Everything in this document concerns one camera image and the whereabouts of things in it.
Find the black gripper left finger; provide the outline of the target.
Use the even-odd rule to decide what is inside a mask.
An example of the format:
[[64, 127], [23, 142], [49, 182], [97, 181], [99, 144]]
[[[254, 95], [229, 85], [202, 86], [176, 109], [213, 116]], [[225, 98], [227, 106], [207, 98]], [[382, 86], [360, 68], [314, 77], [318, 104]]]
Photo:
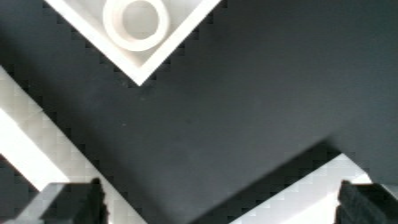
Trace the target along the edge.
[[108, 224], [101, 181], [49, 183], [12, 224]]

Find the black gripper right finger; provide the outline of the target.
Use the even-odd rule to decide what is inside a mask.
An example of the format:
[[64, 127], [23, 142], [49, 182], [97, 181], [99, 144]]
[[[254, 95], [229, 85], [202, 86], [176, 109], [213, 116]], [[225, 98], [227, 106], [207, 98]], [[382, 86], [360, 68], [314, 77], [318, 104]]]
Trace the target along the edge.
[[398, 198], [380, 184], [341, 181], [334, 224], [398, 224]]

